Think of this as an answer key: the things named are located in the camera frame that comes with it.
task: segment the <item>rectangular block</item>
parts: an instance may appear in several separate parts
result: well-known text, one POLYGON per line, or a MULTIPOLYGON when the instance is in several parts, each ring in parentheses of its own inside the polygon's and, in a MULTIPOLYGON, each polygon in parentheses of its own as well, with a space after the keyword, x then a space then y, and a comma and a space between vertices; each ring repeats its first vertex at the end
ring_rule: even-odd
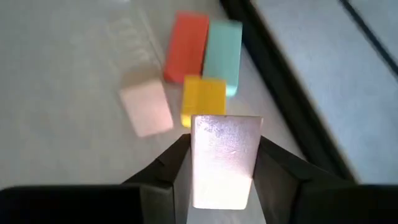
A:
POLYGON ((191 115, 225 114, 226 84, 223 80, 202 80, 198 76, 187 76, 184 81, 181 122, 191 127, 191 115))
POLYGON ((150 80, 120 91, 123 105, 139 137, 173 128, 173 119, 160 80, 150 80))
POLYGON ((196 115, 192 118, 192 195, 195 208, 246 208, 262 118, 196 115))
POLYGON ((203 78, 225 80, 227 96, 235 95, 238 89, 241 44, 240 22, 210 22, 203 78))
POLYGON ((183 83, 185 75, 201 75, 209 18, 191 12, 179 12, 170 38, 164 67, 167 81, 183 83))

